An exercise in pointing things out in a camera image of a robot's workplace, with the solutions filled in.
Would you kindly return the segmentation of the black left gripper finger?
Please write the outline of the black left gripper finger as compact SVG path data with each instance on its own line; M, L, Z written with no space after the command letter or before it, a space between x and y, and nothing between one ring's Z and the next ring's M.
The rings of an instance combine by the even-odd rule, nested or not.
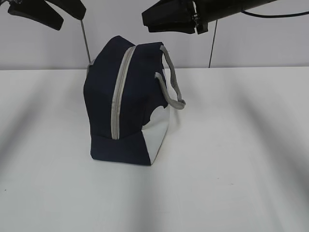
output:
M60 30L64 19L47 3L10 3L8 13Z
M47 1L61 8L75 19L83 20L85 16L86 7L81 2L81 0L47 0Z

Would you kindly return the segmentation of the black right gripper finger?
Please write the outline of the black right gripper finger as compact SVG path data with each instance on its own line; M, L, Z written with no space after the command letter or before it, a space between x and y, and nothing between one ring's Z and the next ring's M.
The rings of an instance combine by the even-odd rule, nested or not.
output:
M151 33L155 32L180 32L186 34L195 33L194 23L175 23L175 24L148 24L146 26Z
M145 10L142 21L145 26L189 25L195 14L192 0L160 0Z

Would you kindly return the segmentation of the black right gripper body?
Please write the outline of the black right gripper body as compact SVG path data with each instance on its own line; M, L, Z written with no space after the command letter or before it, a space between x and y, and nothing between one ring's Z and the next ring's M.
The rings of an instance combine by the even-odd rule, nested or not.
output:
M194 0L197 34L208 32L212 21L265 5L273 0Z

